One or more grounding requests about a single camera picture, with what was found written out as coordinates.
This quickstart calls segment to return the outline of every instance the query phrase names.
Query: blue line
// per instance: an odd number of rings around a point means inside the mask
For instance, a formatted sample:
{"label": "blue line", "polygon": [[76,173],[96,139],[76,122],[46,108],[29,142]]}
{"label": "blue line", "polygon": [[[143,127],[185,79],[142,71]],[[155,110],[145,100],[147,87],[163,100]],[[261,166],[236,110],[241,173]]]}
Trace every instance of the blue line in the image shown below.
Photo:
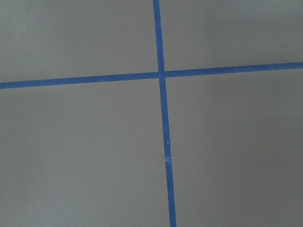
{"label": "blue line", "polygon": [[164,55],[163,55],[159,0],[153,0],[153,10],[154,10],[154,18],[155,18],[156,45],[157,45],[158,69],[159,69],[164,155],[166,158],[165,168],[166,168],[166,181],[167,181],[167,192],[168,192],[168,202],[169,202],[169,222],[170,222],[170,227],[176,227],[177,223],[176,223],[176,209],[175,209],[175,194],[174,194],[174,183],[173,183],[172,162],[171,162],[171,152],[170,152],[169,115],[168,115],[168,107],[167,107],[166,82],[164,77]]}
{"label": "blue line", "polygon": [[236,72],[254,72],[254,71],[268,71],[268,70],[291,70],[303,69],[303,62],[271,64],[271,65],[249,65],[237,67],[223,67],[212,69],[198,69],[198,70],[177,70],[166,71],[165,77],[187,77],[210,74],[236,73]]}
{"label": "blue line", "polygon": [[18,82],[4,82],[4,83],[0,83],[0,89],[17,88],[17,87],[53,86],[53,85],[64,85],[64,84],[83,84],[83,83],[109,82],[109,81],[134,80],[134,79],[154,79],[154,78],[159,78],[159,74],[157,72],[64,78],[64,79],[43,79],[43,80],[29,80],[29,81],[18,81]]}

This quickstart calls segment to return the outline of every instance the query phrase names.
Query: blue tape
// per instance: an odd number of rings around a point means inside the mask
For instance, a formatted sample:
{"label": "blue tape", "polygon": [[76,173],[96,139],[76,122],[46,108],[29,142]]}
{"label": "blue tape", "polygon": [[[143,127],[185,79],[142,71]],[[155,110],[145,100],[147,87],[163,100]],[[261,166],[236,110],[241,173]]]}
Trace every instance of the blue tape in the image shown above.
{"label": "blue tape", "polygon": [[53,86],[53,85],[63,85],[63,84],[83,84],[83,83],[109,82],[109,81],[134,80],[134,79],[154,79],[154,78],[159,78],[159,74],[157,72],[64,78],[64,79],[43,79],[43,80],[29,80],[29,81],[18,81],[18,82],[4,82],[4,83],[0,83],[0,89],[18,88],[18,87]]}
{"label": "blue tape", "polygon": [[170,227],[176,227],[177,223],[176,223],[176,209],[175,209],[175,194],[174,194],[174,183],[173,183],[171,152],[170,152],[169,115],[168,115],[168,107],[167,107],[166,82],[164,77],[164,55],[163,55],[159,0],[153,0],[153,10],[154,10],[154,18],[155,18],[156,45],[157,45],[157,56],[158,56],[164,155],[166,158],[165,168],[166,168],[166,181],[167,181],[167,192],[168,192],[168,201],[169,201],[169,222],[170,222]]}
{"label": "blue tape", "polygon": [[223,68],[198,69],[198,70],[166,71],[164,76],[166,78],[168,78],[168,77],[187,77],[187,76],[236,73],[236,72],[292,70],[292,69],[303,69],[303,62],[271,64],[271,65],[249,65],[249,66],[223,67]]}

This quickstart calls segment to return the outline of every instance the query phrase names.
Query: gray surface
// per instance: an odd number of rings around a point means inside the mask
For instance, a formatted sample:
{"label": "gray surface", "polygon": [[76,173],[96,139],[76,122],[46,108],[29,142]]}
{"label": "gray surface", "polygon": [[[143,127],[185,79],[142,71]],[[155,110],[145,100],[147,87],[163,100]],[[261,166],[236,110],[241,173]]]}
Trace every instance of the gray surface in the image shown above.
{"label": "gray surface", "polygon": [[158,80],[0,97],[0,226],[169,226]]}
{"label": "gray surface", "polygon": [[303,70],[167,80],[179,227],[303,225]]}
{"label": "gray surface", "polygon": [[165,70],[303,61],[302,0],[162,0]]}
{"label": "gray surface", "polygon": [[157,71],[152,1],[0,0],[0,82]]}

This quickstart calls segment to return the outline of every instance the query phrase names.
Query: horizontal blue line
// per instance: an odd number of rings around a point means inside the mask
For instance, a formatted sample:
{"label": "horizontal blue line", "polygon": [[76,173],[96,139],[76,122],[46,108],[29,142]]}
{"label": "horizontal blue line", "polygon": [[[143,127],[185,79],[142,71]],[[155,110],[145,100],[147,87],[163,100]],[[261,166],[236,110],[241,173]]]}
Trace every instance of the horizontal blue line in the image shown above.
{"label": "horizontal blue line", "polygon": [[164,76],[168,78],[168,77],[186,77],[186,76],[199,76],[199,75],[236,73],[236,72],[291,70],[291,69],[303,69],[303,62],[271,64],[271,65],[249,65],[249,66],[223,67],[223,68],[198,69],[198,70],[166,71],[164,72]]}
{"label": "horizontal blue line", "polygon": [[0,83],[0,89],[18,88],[18,87],[53,86],[53,85],[63,85],[63,84],[83,84],[83,83],[109,82],[109,81],[134,80],[134,79],[154,79],[154,78],[159,78],[157,72],[93,76],[93,77],[77,77],[77,78],[64,78],[64,79],[28,80],[28,81]]}

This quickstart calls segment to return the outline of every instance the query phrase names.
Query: vertical blue line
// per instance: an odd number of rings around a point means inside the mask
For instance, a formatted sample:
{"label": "vertical blue line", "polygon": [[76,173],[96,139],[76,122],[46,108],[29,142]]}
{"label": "vertical blue line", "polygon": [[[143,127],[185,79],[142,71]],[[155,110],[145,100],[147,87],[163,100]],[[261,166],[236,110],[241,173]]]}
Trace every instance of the vertical blue line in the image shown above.
{"label": "vertical blue line", "polygon": [[174,195],[174,183],[173,183],[172,163],[171,163],[171,153],[170,153],[169,116],[168,116],[168,107],[167,107],[166,82],[164,77],[164,55],[163,55],[159,0],[153,0],[153,11],[154,11],[155,30],[156,30],[164,155],[166,158],[165,168],[166,168],[166,181],[167,181],[167,192],[168,192],[168,201],[169,201],[169,222],[170,222],[170,227],[176,227],[177,224],[176,224],[175,195]]}

